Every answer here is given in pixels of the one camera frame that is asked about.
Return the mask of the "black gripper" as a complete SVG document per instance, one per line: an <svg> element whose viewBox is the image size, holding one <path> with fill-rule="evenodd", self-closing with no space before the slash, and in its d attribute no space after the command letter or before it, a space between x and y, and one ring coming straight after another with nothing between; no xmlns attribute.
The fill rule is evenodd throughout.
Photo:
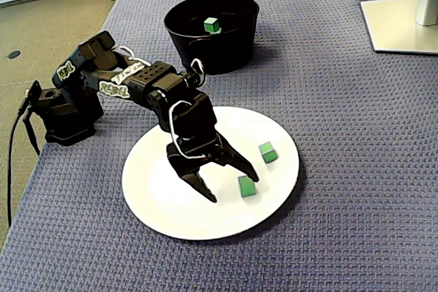
<svg viewBox="0 0 438 292"><path fill-rule="evenodd" d="M182 140L179 137L177 143L171 142L166 145L166 156L177 176L212 203L217 203L217 198L199 174L200 168L204 165L209 163L222 167L230 165L245 173L254 182L259 181L250 161L236 151L217 131L213 139L202 142L195 142L194 139Z"/></svg>

